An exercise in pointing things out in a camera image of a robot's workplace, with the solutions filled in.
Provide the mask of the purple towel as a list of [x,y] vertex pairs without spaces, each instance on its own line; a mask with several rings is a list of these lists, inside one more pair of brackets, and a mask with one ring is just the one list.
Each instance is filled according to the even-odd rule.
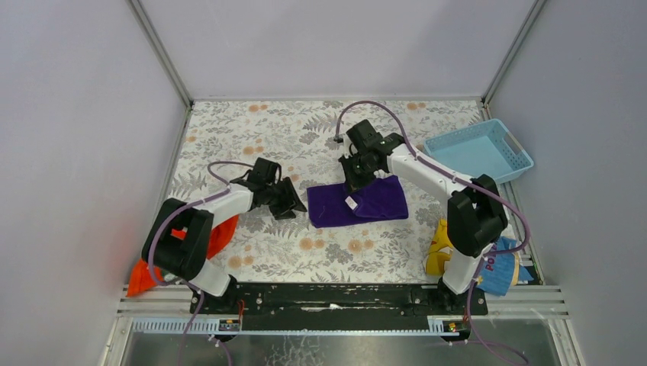
[[308,215],[316,228],[353,226],[379,221],[405,220],[409,210],[398,177],[377,178],[350,193],[343,183],[307,189]]

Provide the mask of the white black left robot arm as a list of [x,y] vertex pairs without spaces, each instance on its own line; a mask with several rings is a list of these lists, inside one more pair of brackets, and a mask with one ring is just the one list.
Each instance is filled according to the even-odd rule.
[[258,158],[224,184],[223,190],[196,201],[163,202],[141,253],[155,284],[169,285],[163,277],[168,273],[194,290],[222,297],[233,278],[208,259],[213,228],[259,207],[267,207],[275,220],[294,219],[307,210],[277,162]]

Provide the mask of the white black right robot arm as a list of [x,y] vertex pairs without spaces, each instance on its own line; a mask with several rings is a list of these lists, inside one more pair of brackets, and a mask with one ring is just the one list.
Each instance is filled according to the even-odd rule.
[[346,133],[337,132],[333,140],[343,147],[339,161],[349,192],[368,187],[377,172],[385,172],[441,202],[454,250],[440,281],[454,294],[465,293],[473,285],[484,255],[508,226],[494,180],[453,171],[415,149],[404,132],[384,136],[368,120]]

